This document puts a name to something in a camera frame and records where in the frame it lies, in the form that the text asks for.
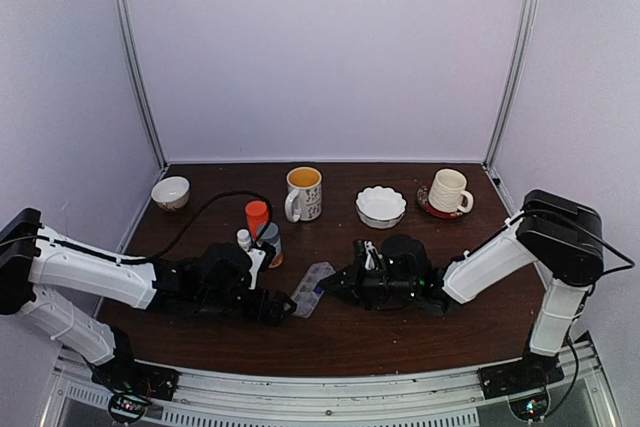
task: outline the bottle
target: bottle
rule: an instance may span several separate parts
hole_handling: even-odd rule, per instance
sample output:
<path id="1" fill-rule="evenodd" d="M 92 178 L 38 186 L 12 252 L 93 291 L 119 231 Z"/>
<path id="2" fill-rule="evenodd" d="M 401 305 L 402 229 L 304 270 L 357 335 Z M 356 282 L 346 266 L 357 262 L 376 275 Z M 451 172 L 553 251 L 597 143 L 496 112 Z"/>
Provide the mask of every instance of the bottle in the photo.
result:
<path id="1" fill-rule="evenodd" d="M 251 234 L 247 229 L 240 229 L 236 234 L 238 245 L 242 250 L 249 251 L 251 248 Z"/>
<path id="2" fill-rule="evenodd" d="M 261 232 L 263 227 L 264 224 L 260 225 L 258 227 L 258 232 Z M 265 230 L 264 234 L 262 234 L 260 242 L 266 242 L 274 249 L 276 249 L 276 255 L 273 257 L 269 268 L 275 269 L 280 267 L 284 258 L 282 257 L 282 241 L 280 240 L 280 229 L 278 228 L 278 226 L 271 222 L 267 227 L 267 230 Z"/>
<path id="3" fill-rule="evenodd" d="M 251 238 L 255 239 L 256 235 L 258 235 L 258 226 L 266 224 L 269 220 L 267 204 L 261 200 L 254 200 L 246 205 L 244 212 L 247 214 L 247 225 L 249 226 Z"/>

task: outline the red saucer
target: red saucer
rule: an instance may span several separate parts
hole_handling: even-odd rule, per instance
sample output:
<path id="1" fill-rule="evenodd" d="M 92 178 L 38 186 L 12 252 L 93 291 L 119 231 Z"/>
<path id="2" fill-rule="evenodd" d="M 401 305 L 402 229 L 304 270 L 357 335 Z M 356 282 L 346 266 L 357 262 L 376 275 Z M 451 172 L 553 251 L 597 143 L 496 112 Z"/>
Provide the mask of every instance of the red saucer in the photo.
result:
<path id="1" fill-rule="evenodd" d="M 416 193 L 416 200 L 420 207 L 422 207 L 427 213 L 437 217 L 439 219 L 444 220 L 453 220 L 458 217 L 462 217 L 464 214 L 462 212 L 440 212 L 437 209 L 434 209 L 431 204 L 429 204 L 429 188 L 430 185 L 423 185 L 418 189 Z"/>

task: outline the white mug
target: white mug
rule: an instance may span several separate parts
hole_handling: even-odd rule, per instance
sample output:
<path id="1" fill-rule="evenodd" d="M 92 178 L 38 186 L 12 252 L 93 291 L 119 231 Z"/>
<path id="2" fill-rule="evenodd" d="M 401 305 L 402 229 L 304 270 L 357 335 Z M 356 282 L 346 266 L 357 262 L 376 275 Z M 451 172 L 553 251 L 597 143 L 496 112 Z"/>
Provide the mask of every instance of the white mug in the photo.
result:
<path id="1" fill-rule="evenodd" d="M 311 167 L 298 167 L 287 174 L 289 195 L 284 213 L 289 222 L 317 219 L 322 213 L 322 174 Z"/>
<path id="2" fill-rule="evenodd" d="M 457 170 L 439 170 L 429 191 L 429 204 L 440 212 L 466 214 L 473 208 L 473 195 L 464 190 L 466 187 L 467 178 Z"/>

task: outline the white wall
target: white wall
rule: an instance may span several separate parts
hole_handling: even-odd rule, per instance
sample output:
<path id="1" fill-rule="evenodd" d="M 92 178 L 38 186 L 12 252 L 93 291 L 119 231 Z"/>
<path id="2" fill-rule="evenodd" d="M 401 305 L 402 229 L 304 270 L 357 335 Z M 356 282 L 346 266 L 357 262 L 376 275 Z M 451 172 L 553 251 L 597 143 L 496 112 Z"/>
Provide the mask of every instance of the white wall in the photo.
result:
<path id="1" fill-rule="evenodd" d="M 0 0 L 0 12 L 0 225 L 33 206 L 60 232 L 115 249 L 156 168 L 113 2 Z M 57 352 L 0 318 L 2 425 L 34 425 Z"/>
<path id="2" fill-rule="evenodd" d="M 497 170 L 596 208 L 605 238 L 640 260 L 640 0 L 540 0 Z M 618 261 L 609 258 L 611 267 Z M 604 278 L 583 316 L 624 425 L 638 425 L 640 269 Z"/>
<path id="3" fill-rule="evenodd" d="M 171 161 L 478 161 L 520 5 L 129 0 Z"/>

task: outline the vent grille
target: vent grille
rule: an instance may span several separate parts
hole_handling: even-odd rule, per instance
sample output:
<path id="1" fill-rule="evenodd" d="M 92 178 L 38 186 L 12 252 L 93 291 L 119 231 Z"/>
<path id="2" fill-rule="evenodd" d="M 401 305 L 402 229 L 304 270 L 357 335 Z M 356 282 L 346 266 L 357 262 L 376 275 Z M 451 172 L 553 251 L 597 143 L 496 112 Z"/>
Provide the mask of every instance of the vent grille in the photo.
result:
<path id="1" fill-rule="evenodd" d="M 106 409 L 110 394 L 82 384 L 71 383 L 67 397 L 100 409 Z M 171 427 L 479 427 L 478 414 L 475 408 L 434 414 L 398 421 L 341 422 L 336 420 L 323 422 L 260 422 L 253 419 L 225 418 L 219 415 L 185 411 L 174 406 L 163 406 L 161 418 L 145 417 L 151 422 Z"/>
<path id="2" fill-rule="evenodd" d="M 209 416 L 206 414 L 194 414 L 192 412 L 184 413 L 180 411 L 167 410 L 165 408 L 162 415 L 162 423 L 164 425 L 176 427 L 291 427 L 301 425 L 314 425 L 314 422 L 255 422 L 255 421 L 238 421 L 227 420 L 217 416 Z M 323 422 L 322 425 L 329 426 L 333 422 Z M 420 419 L 413 419 L 405 422 L 388 422 L 388 423 L 362 423 L 362 422 L 336 422 L 340 426 L 349 427 L 479 427 L 478 415 L 475 409 L 466 409 L 464 411 L 429 415 Z"/>
<path id="3" fill-rule="evenodd" d="M 96 407 L 106 408 L 109 402 L 109 397 L 102 392 L 78 384 L 71 384 L 69 386 L 67 397 Z"/>

